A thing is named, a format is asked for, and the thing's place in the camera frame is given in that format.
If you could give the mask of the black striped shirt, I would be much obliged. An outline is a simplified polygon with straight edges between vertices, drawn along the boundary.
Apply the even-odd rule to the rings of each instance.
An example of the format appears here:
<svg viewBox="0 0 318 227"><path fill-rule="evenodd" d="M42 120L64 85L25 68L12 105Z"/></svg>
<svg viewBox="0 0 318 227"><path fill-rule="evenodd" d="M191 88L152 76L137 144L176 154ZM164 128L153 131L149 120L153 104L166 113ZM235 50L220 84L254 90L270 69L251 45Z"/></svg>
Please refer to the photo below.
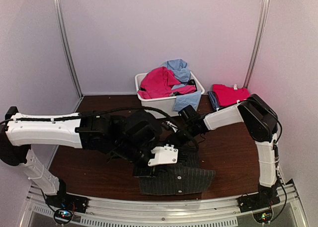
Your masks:
<svg viewBox="0 0 318 227"><path fill-rule="evenodd" d="M139 188L143 195L187 195L206 191L215 179L214 170L200 168L196 152L182 153L176 164L157 165L151 173L140 176Z"/></svg>

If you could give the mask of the red t-shirt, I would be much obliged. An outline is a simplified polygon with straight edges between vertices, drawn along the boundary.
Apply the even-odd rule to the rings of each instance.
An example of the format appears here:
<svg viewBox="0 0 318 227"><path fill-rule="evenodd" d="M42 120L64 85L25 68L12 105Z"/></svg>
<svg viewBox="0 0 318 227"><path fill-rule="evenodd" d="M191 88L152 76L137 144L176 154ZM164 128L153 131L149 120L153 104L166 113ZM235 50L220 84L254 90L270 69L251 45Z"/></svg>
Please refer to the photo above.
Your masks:
<svg viewBox="0 0 318 227"><path fill-rule="evenodd" d="M220 106L229 106L235 104L238 100L242 101L250 96L246 88L228 87L223 84L214 84L212 91L215 93Z"/></svg>

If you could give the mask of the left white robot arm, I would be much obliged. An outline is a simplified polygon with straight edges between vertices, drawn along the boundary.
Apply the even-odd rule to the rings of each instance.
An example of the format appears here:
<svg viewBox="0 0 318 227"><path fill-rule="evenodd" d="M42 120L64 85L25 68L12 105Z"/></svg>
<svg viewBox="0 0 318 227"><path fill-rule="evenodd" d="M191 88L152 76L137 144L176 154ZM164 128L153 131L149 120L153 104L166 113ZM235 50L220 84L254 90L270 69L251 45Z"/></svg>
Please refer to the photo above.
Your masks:
<svg viewBox="0 0 318 227"><path fill-rule="evenodd" d="M27 116L11 107L0 124L0 158L19 166L60 209L71 205L66 183L52 175L32 151L32 145L59 145L114 154L137 167L153 171L164 164L159 146L162 128L145 110L130 116L107 112L73 113L68 116Z"/></svg>

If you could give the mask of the white plastic laundry bin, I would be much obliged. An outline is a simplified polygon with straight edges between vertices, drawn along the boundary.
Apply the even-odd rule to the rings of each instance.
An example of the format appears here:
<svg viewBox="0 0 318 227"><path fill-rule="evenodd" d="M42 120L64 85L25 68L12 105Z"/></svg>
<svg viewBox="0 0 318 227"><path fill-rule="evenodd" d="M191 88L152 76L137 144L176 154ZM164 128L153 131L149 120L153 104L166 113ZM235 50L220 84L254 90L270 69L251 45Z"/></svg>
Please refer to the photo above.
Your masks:
<svg viewBox="0 0 318 227"><path fill-rule="evenodd" d="M148 73L141 73L135 75L136 92L140 90L141 81L147 74ZM201 95L203 95L205 93L205 89L192 71L190 72L190 78L195 80L197 90L201 92ZM160 109L171 117L178 116L178 112L173 110L176 101L175 96L155 99L143 99L139 94L137 94L137 97L140 100L142 106Z"/></svg>

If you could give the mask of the folded blue checkered shirt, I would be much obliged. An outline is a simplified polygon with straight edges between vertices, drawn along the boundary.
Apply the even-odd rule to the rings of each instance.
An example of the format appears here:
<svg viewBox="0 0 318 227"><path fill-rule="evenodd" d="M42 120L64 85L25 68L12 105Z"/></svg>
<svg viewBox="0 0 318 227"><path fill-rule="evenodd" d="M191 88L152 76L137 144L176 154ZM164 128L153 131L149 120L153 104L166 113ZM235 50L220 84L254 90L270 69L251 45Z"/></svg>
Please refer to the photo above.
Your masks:
<svg viewBox="0 0 318 227"><path fill-rule="evenodd" d="M218 110L220 109L220 105L219 105L219 103L218 103L216 94L215 94L213 91L208 91L208 97L209 97L209 99L210 99L212 108L213 108L215 111L218 111Z"/></svg>

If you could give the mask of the pink garment in bin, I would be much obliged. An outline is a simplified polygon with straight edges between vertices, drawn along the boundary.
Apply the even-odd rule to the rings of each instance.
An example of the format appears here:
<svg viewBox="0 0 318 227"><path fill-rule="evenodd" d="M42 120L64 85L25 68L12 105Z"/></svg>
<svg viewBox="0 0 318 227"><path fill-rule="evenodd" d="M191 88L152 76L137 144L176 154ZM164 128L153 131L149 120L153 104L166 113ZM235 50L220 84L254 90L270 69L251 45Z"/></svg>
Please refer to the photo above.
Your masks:
<svg viewBox="0 0 318 227"><path fill-rule="evenodd" d="M137 93L142 99L156 99L185 95L196 91L195 85L187 84L187 82L183 84L176 78L172 70L167 67L159 67L144 77Z"/></svg>

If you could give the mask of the light blue shirt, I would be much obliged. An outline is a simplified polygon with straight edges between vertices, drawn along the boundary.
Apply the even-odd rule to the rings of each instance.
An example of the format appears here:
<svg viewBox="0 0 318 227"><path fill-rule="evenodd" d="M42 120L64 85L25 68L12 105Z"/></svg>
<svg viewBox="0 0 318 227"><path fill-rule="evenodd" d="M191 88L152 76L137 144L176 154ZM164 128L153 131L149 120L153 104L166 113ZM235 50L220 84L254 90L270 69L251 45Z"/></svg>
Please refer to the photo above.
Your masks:
<svg viewBox="0 0 318 227"><path fill-rule="evenodd" d="M174 77L179 82L171 88L171 95L177 96L173 110L178 112L188 105L197 109L202 91L198 90L196 81L191 78L191 71L188 68L187 62L182 59L176 59L166 61L162 66L172 71Z"/></svg>

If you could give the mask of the left circuit board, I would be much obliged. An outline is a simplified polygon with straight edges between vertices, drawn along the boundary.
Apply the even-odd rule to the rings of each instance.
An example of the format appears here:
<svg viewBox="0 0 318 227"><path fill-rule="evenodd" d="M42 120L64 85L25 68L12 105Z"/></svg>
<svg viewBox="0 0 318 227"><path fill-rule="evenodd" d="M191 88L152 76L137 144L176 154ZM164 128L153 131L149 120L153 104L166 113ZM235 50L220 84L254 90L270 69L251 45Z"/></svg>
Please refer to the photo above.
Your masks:
<svg viewBox="0 0 318 227"><path fill-rule="evenodd" d="M54 211L53 219L58 225L67 225L72 221L74 214L69 210L57 209Z"/></svg>

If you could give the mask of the circuit board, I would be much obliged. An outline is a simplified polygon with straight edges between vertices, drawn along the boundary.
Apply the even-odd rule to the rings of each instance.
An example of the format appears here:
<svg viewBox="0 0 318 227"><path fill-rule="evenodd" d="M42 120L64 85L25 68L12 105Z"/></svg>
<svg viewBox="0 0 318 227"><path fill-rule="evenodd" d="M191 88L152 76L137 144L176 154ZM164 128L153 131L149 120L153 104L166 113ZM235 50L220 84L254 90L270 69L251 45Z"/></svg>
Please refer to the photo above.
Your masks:
<svg viewBox="0 0 318 227"><path fill-rule="evenodd" d="M57 209L54 211L53 219L58 225L67 225L72 221L74 214L69 210Z"/></svg>
<svg viewBox="0 0 318 227"><path fill-rule="evenodd" d="M261 211L256 211L252 213L253 219L259 224L266 224L270 222L273 218L273 210L266 209Z"/></svg>

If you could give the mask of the right circuit board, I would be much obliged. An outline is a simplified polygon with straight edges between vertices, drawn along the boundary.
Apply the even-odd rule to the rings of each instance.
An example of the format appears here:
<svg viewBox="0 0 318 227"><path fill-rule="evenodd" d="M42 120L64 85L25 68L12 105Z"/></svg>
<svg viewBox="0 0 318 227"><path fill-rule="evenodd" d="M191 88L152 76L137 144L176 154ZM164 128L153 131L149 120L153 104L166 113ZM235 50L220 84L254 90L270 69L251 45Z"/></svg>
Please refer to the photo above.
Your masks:
<svg viewBox="0 0 318 227"><path fill-rule="evenodd" d="M256 211L252 213L253 219L259 224L266 224L270 222L273 218L273 210L266 209L261 211Z"/></svg>

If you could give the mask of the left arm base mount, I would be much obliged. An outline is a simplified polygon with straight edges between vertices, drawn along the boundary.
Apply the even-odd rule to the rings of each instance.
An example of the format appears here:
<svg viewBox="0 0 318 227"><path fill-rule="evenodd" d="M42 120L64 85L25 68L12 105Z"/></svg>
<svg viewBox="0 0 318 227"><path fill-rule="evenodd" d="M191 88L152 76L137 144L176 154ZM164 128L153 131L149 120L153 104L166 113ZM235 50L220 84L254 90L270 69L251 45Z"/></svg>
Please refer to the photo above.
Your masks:
<svg viewBox="0 0 318 227"><path fill-rule="evenodd" d="M85 214L88 205L88 198L71 194L66 194L63 198L57 195L46 196L46 203L58 209L65 209Z"/></svg>

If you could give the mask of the front aluminium rail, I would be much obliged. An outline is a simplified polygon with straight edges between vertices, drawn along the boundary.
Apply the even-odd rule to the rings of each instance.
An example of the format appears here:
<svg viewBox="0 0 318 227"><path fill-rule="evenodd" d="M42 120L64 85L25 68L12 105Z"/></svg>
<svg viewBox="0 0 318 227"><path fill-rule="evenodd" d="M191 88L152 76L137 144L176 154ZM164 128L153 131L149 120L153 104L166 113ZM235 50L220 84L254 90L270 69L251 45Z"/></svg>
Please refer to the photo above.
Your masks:
<svg viewBox="0 0 318 227"><path fill-rule="evenodd" d="M294 184L286 185L283 212L269 225L255 219L256 211L241 212L238 196L190 201L122 201L87 197L85 213L75 212L66 227L308 227ZM27 194L18 227L58 227L40 189Z"/></svg>

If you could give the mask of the right aluminium frame post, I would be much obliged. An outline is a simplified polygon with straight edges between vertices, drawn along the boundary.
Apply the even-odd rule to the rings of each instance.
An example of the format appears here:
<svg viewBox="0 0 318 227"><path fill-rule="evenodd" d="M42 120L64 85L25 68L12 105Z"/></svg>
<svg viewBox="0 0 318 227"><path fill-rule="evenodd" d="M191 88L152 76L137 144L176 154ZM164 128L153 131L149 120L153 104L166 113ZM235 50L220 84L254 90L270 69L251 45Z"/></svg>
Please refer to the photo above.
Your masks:
<svg viewBox="0 0 318 227"><path fill-rule="evenodd" d="M269 7L270 7L270 0L261 0L259 20L258 20L254 45L253 45L247 73L245 76L244 84L243 84L244 88L249 87L251 79L252 79L253 71L254 71L255 66L256 66L257 58L258 58L260 47L261 47L262 38L264 35L266 23L267 23L267 18L268 18L268 14L269 14Z"/></svg>

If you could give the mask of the aluminium frame post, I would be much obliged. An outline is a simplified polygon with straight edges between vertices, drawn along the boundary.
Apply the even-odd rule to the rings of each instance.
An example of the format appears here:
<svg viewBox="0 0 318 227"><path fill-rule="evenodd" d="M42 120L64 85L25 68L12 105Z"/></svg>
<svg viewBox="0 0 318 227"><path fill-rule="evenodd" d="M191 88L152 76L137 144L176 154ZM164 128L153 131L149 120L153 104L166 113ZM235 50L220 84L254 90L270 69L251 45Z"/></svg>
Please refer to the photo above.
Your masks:
<svg viewBox="0 0 318 227"><path fill-rule="evenodd" d="M245 76L244 84L243 84L244 88L249 87L251 79L252 79L253 71L254 71L255 66L256 66L257 58L258 58L260 47L261 47L262 38L264 35L266 23L267 23L267 18L268 18L268 14L269 14L269 7L270 7L270 0L261 0L259 20L258 20L254 45L253 45L247 73Z"/></svg>
<svg viewBox="0 0 318 227"><path fill-rule="evenodd" d="M58 22L58 27L59 27L59 32L61 36L61 41L62 41L62 46L63 46L63 51L65 54L68 70L70 72L71 80L73 82L76 94L78 98L82 98L83 94L81 91L79 79L74 67L74 62L72 58L72 53L70 50L70 45L67 37L67 31L66 31L66 26L65 26L65 21L64 21L64 16L63 16L63 8L62 8L62 2L61 0L53 0L54 6L55 6L55 11L56 11L56 16L57 16L57 22Z"/></svg>

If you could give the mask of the left aluminium frame post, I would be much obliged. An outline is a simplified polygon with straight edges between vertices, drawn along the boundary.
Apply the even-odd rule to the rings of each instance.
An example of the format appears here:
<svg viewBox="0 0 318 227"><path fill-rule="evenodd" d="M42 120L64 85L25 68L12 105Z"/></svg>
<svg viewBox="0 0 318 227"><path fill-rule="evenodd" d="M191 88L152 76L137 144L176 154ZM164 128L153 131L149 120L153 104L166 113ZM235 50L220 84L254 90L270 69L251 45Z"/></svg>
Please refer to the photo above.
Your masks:
<svg viewBox="0 0 318 227"><path fill-rule="evenodd" d="M61 41L62 41L62 46L63 46L63 51L65 54L68 70L70 72L71 80L73 82L76 94L78 98L82 98L83 94L81 91L79 79L74 67L74 62L72 58L72 53L70 50L70 45L67 37L67 31L66 31L66 26L65 26L65 21L64 21L64 16L63 16L63 8L62 8L62 2L61 0L53 0L54 6L55 6L55 11L56 11L56 16L57 16L57 22L58 22L58 27L59 27L59 32L61 36Z"/></svg>

